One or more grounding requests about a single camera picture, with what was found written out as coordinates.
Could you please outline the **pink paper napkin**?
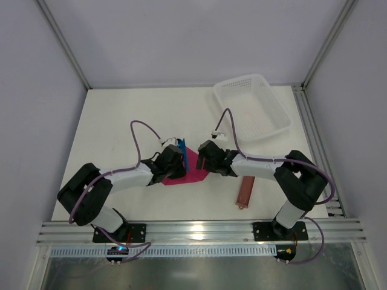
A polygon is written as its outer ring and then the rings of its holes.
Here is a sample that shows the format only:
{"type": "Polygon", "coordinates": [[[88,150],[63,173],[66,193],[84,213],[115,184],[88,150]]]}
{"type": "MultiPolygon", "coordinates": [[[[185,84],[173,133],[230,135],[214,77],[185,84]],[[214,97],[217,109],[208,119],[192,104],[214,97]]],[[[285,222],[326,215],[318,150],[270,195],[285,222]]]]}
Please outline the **pink paper napkin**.
{"type": "Polygon", "coordinates": [[[189,171],[186,172],[186,175],[177,179],[166,178],[162,181],[163,185],[179,185],[179,184],[190,184],[195,182],[204,181],[207,175],[209,174],[206,170],[197,170],[196,163],[198,159],[198,154],[187,147],[189,171]]]}

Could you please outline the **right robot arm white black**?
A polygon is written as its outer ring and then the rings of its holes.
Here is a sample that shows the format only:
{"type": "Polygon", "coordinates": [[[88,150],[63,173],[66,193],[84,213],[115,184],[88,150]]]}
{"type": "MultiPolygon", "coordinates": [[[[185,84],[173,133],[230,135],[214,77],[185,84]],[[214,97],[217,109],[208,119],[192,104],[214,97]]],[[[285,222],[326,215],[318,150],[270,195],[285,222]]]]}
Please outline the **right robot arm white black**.
{"type": "Polygon", "coordinates": [[[222,176],[251,176],[276,181],[287,200],[272,221],[252,223],[254,240],[308,240],[305,222],[300,219],[317,204],[328,181],[300,151],[292,150],[278,161],[245,158],[237,150],[222,149],[214,141],[207,140],[198,148],[196,168],[222,176]]]}

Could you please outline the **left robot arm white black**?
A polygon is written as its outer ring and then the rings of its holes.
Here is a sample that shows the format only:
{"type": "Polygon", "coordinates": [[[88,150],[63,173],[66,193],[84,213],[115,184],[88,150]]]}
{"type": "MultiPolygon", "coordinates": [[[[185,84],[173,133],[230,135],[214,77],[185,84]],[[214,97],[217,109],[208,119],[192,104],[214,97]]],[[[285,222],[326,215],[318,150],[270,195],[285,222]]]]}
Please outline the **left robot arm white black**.
{"type": "Polygon", "coordinates": [[[91,224],[96,227],[95,238],[127,240],[132,226],[115,209],[105,206],[110,194],[133,187],[148,187],[165,179],[186,175],[186,149],[167,145],[156,159],[144,159],[138,167],[101,172],[92,163],[84,164],[62,187],[57,200],[70,214],[70,222],[78,226],[91,224]]]}

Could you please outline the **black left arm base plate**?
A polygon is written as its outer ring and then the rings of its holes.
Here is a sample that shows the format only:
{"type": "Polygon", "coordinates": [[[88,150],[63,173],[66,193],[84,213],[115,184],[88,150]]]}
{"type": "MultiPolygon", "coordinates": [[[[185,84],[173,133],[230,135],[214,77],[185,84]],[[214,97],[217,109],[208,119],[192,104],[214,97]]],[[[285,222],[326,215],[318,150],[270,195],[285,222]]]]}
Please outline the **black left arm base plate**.
{"type": "Polygon", "coordinates": [[[146,224],[124,222],[115,232],[110,233],[99,227],[94,227],[93,242],[108,243],[111,239],[119,243],[144,243],[146,239],[146,224]]]}

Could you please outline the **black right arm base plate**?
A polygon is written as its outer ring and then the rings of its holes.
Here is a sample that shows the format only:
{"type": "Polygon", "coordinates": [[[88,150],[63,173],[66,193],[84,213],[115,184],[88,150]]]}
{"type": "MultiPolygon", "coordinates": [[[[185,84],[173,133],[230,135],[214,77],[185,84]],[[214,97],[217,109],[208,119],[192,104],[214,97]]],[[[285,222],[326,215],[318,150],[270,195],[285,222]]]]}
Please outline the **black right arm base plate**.
{"type": "Polygon", "coordinates": [[[290,229],[283,227],[276,221],[254,222],[252,227],[256,242],[308,240],[306,225],[301,221],[296,222],[290,229]]]}

